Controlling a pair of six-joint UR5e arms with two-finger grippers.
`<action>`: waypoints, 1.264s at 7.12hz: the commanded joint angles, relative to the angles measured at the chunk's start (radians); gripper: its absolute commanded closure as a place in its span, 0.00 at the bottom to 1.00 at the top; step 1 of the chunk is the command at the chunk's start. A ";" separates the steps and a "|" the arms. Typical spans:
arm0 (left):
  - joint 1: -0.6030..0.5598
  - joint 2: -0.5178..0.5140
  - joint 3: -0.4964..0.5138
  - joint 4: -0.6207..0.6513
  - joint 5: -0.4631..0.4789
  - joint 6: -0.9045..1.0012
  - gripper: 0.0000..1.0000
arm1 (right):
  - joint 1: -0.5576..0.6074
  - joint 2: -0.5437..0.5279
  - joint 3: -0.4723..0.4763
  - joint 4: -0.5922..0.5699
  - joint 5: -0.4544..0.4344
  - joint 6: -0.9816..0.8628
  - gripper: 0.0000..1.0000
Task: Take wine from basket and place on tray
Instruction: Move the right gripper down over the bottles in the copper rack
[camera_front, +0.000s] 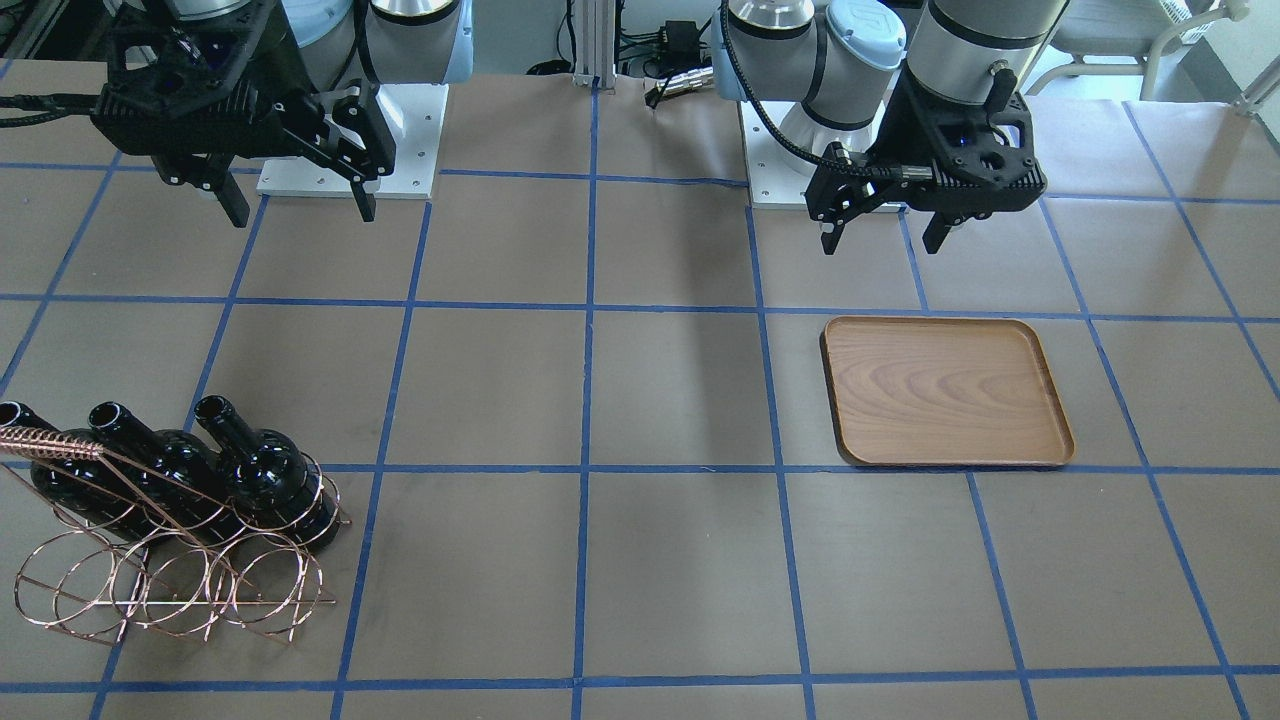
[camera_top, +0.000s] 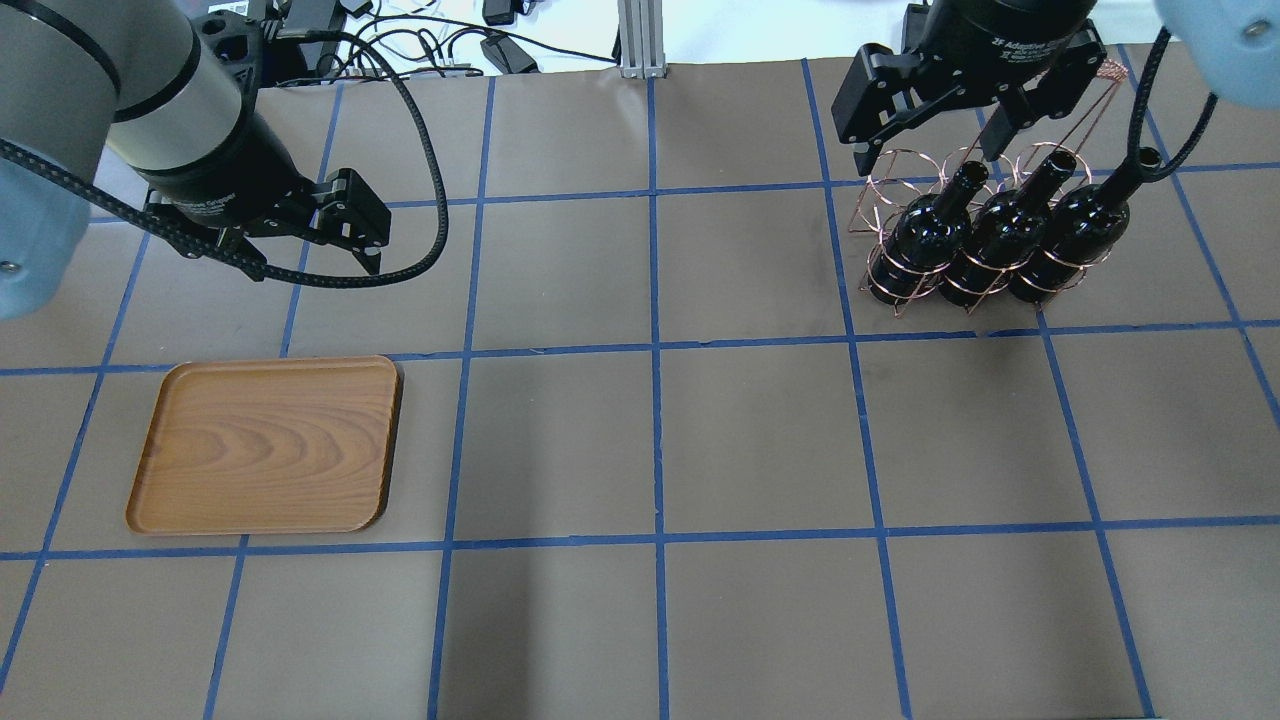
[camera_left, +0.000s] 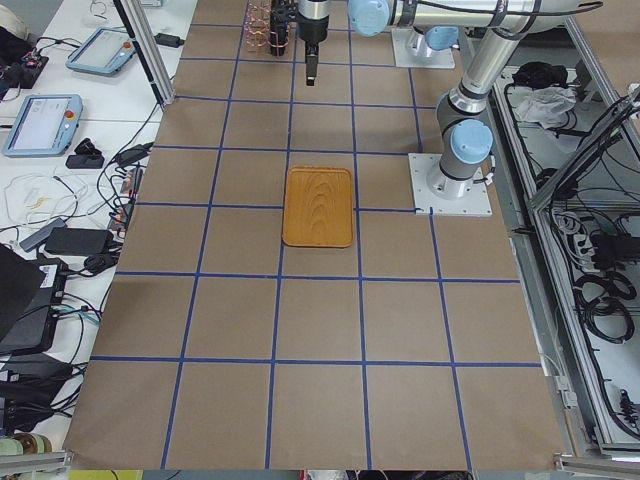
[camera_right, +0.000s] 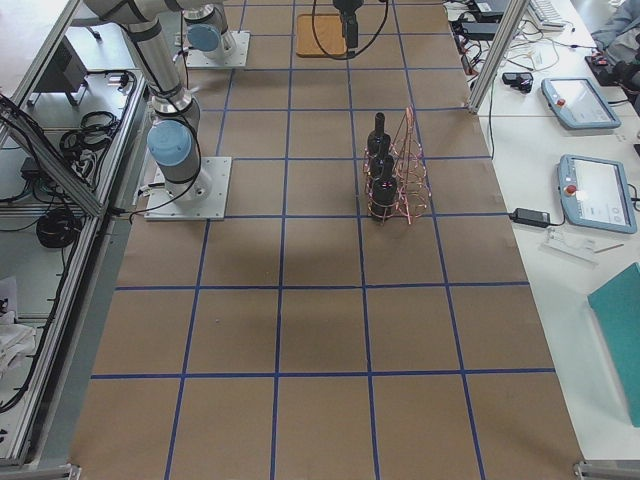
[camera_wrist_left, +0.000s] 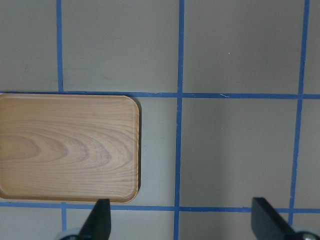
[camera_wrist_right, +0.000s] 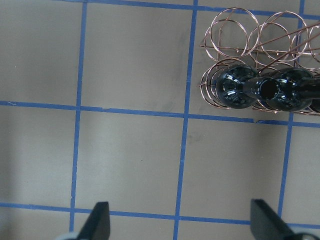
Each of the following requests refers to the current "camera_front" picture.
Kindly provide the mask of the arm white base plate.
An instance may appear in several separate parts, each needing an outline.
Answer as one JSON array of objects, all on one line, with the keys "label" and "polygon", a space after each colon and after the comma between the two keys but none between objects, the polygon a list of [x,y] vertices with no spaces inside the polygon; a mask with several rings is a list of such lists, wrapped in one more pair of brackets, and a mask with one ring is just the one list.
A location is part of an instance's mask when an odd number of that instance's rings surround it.
[{"label": "arm white base plate", "polygon": [[[884,104],[879,102],[869,124],[841,131],[817,123],[796,102],[764,101],[763,108],[786,138],[814,155],[833,141],[842,142],[852,152],[868,150],[884,115]],[[804,210],[804,192],[817,167],[776,141],[750,104],[741,102],[739,109],[751,205],[765,210]]]},{"label": "arm white base plate", "polygon": [[[448,85],[383,85],[378,102],[396,140],[396,168],[366,184],[378,200],[429,200],[434,196],[436,160],[451,87]],[[264,163],[256,190],[262,196],[351,199],[347,179],[303,158]]]}]

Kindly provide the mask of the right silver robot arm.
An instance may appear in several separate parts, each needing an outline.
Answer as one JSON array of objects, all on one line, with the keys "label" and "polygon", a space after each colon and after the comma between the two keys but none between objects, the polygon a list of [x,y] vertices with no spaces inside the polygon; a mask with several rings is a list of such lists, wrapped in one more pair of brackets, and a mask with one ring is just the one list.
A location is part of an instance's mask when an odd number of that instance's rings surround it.
[{"label": "right silver robot arm", "polygon": [[123,1],[108,32],[93,126],[170,186],[250,205],[230,173],[264,160],[259,191],[429,199],[448,88],[474,70],[468,1]]}]

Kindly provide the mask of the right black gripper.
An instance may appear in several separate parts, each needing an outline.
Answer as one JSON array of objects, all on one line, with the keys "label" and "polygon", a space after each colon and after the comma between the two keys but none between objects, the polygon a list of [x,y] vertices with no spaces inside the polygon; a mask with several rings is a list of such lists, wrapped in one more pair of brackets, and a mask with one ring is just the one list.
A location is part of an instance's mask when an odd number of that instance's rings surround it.
[{"label": "right black gripper", "polygon": [[305,158],[349,182],[361,220],[376,219],[396,140],[375,85],[321,91],[279,1],[218,1],[182,15],[174,1],[127,1],[108,31],[108,78],[91,113],[122,152],[205,161],[200,188],[237,228],[250,205],[224,158]]}]

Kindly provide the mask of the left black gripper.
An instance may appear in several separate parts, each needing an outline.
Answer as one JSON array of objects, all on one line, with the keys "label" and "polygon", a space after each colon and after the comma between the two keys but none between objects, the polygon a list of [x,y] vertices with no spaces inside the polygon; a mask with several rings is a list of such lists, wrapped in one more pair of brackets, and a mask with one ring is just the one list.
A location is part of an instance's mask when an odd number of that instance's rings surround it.
[{"label": "left black gripper", "polygon": [[934,213],[922,243],[936,255],[964,220],[1020,211],[1047,190],[1014,70],[1000,61],[979,77],[991,87],[965,104],[934,94],[905,70],[865,152],[828,145],[805,191],[824,255],[835,255],[845,223],[886,202]]}]

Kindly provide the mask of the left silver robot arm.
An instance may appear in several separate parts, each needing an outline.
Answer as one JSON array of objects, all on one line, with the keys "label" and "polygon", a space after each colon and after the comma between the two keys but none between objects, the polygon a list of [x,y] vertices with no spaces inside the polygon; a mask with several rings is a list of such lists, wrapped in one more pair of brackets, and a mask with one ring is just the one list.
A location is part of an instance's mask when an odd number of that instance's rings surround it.
[{"label": "left silver robot arm", "polygon": [[1048,181],[1020,85],[1065,1],[924,1],[914,29],[883,1],[722,1],[716,86],[813,167],[803,197],[833,254],[888,202],[951,229],[1028,209]]}]

